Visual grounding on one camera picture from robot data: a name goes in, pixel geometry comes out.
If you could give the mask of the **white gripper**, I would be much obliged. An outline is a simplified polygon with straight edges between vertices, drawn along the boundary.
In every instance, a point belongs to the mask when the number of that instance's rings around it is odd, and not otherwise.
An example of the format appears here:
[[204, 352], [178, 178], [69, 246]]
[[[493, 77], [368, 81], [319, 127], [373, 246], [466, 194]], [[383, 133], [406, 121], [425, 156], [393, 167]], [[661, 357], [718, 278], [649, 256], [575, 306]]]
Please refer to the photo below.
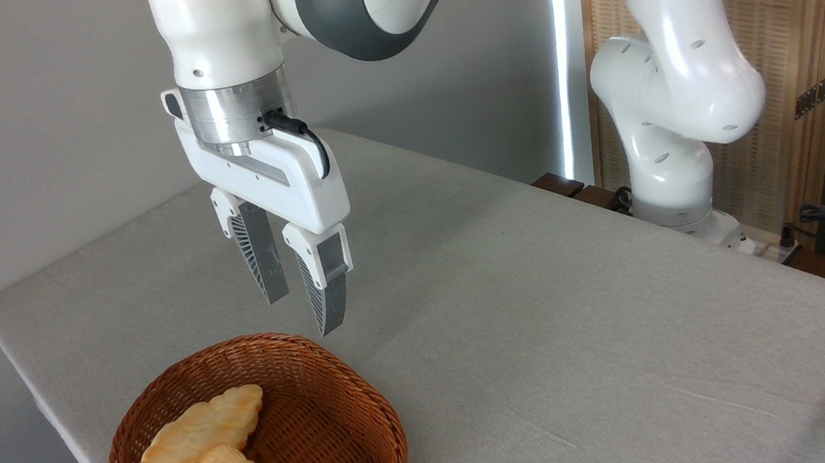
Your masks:
[[350, 201], [333, 154], [324, 167], [323, 149], [312, 138], [281, 129], [250, 140], [235, 156], [211, 151], [183, 115], [178, 90], [160, 96], [191, 167], [215, 186], [211, 201], [224, 235], [236, 242], [269, 305], [288, 295], [289, 287], [265, 210], [289, 221], [282, 236], [295, 252], [318, 330], [322, 336], [333, 332], [345, 318], [346, 274], [353, 270], [340, 225]]

